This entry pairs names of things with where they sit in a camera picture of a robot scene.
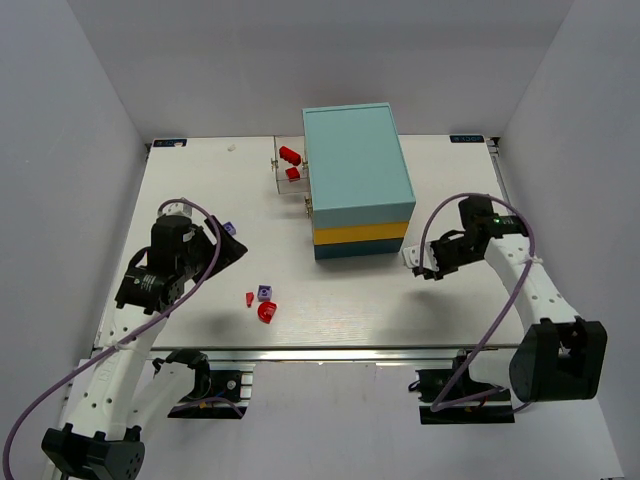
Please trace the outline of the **red half-round lego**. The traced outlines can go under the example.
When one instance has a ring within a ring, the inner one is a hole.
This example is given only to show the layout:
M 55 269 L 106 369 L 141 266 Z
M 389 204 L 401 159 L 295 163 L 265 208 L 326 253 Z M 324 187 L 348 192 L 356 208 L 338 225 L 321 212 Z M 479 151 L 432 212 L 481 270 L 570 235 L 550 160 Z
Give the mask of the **red half-round lego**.
M 270 324 L 277 311 L 277 308 L 278 306 L 274 302 L 271 302 L 271 301 L 261 302 L 257 309 L 257 315 L 259 320 L 265 324 Z

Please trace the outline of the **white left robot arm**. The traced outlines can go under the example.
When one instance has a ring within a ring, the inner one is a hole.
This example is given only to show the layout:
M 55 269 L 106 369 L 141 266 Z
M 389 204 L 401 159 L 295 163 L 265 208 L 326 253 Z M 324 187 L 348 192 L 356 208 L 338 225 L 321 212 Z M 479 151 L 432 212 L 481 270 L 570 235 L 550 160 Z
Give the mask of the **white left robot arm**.
M 177 349 L 155 364 L 139 389 L 150 351 L 188 282 L 200 285 L 247 252 L 215 217 L 197 225 L 182 214 L 162 214 L 149 246 L 129 261 L 117 290 L 112 343 L 98 357 L 88 387 L 60 429 L 50 428 L 42 449 L 75 479 L 135 479 L 153 428 L 181 401 L 209 397 L 210 367 L 196 349 Z

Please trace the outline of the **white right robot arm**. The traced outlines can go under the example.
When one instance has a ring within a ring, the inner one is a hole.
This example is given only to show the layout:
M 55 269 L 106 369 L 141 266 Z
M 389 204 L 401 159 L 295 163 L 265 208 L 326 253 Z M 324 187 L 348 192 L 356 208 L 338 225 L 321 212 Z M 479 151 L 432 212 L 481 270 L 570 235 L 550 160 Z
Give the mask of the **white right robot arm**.
M 498 198 L 459 193 L 442 201 L 458 204 L 462 228 L 439 239 L 422 239 L 411 270 L 441 280 L 460 267 L 484 261 L 508 293 L 506 304 L 486 333 L 435 397 L 434 412 L 453 408 L 449 392 L 463 376 L 489 390 L 464 402 L 511 391 L 524 403 L 590 400 L 598 391 L 608 335 L 599 321 L 588 321 L 561 295 L 536 254 L 532 227 L 515 208 L 498 215 Z

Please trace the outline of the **red stud lego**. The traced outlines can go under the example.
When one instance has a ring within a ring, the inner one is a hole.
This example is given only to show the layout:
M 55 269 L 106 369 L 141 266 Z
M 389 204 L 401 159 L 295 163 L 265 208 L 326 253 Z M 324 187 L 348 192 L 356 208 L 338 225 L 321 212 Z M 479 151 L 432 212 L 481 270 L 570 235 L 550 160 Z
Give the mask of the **red stud lego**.
M 300 173 L 297 168 L 291 167 L 285 170 L 289 181 L 296 181 L 300 178 Z

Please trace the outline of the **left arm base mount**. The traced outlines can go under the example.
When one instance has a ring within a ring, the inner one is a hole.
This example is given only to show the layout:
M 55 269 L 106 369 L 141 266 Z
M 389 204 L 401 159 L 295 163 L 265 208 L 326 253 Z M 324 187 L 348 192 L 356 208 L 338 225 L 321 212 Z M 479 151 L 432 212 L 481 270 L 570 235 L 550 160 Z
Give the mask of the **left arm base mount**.
M 241 390 L 245 386 L 241 370 L 211 369 L 208 356 L 195 349 L 173 350 L 166 358 L 152 360 L 154 375 L 166 364 L 180 363 L 194 373 L 193 389 L 182 397 L 168 417 L 171 419 L 240 420 L 247 407 Z

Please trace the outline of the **transparent orange-slot drawer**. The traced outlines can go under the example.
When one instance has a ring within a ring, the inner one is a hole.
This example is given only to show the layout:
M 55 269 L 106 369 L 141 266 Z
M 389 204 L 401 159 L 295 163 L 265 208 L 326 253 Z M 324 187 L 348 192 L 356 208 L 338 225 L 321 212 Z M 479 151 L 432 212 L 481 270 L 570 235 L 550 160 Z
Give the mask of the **transparent orange-slot drawer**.
M 302 156 L 302 163 L 293 166 L 279 157 L 278 149 L 287 146 Z M 298 169 L 300 178 L 289 181 L 285 170 L 291 167 Z M 310 180 L 308 162 L 305 157 L 305 141 L 302 136 L 284 137 L 275 136 L 273 140 L 273 154 L 271 157 L 271 169 L 276 184 L 276 190 L 280 195 L 309 194 Z

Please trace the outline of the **red transparent rectangular lego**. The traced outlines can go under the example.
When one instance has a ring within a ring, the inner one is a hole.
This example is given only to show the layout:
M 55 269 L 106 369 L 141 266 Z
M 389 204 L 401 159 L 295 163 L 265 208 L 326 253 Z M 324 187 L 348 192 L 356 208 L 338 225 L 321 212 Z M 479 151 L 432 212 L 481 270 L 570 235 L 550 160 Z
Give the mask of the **red transparent rectangular lego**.
M 279 157 L 282 160 L 288 162 L 293 166 L 298 166 L 302 163 L 302 156 L 298 152 L 290 149 L 287 146 L 281 146 L 278 149 L 278 153 L 279 153 Z

